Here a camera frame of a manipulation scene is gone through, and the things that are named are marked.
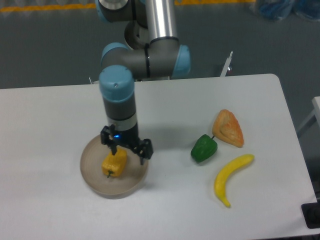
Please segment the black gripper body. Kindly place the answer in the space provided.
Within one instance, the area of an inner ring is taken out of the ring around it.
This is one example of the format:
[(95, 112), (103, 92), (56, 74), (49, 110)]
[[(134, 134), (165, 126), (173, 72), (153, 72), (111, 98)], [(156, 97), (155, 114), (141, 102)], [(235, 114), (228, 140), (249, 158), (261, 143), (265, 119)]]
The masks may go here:
[(127, 130), (117, 130), (114, 124), (110, 125), (113, 140), (120, 146), (134, 149), (140, 143), (138, 124)]

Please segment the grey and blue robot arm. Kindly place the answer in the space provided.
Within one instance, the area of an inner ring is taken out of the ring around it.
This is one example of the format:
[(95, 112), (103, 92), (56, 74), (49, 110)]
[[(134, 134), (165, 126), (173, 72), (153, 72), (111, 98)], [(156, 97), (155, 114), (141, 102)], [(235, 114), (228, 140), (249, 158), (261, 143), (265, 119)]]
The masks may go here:
[(191, 56), (180, 44), (172, 0), (98, 0), (98, 15), (112, 23), (134, 21), (147, 30), (148, 43), (139, 49), (114, 42), (102, 51), (99, 89), (108, 124), (101, 130), (103, 145), (131, 150), (143, 164), (153, 155), (152, 142), (140, 139), (135, 102), (135, 81), (183, 77), (190, 72)]

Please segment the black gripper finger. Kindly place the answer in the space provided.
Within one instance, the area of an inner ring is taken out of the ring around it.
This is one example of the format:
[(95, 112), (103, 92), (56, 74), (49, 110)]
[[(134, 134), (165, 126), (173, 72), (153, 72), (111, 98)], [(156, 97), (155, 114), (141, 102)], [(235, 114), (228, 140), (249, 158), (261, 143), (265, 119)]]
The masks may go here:
[(130, 149), (139, 157), (141, 165), (144, 165), (146, 160), (150, 160), (154, 153), (152, 141), (148, 138), (138, 139), (130, 146)]
[(110, 126), (105, 125), (100, 132), (100, 140), (102, 145), (106, 145), (110, 150), (111, 154), (114, 156), (117, 153), (117, 141), (115, 140), (115, 125)]

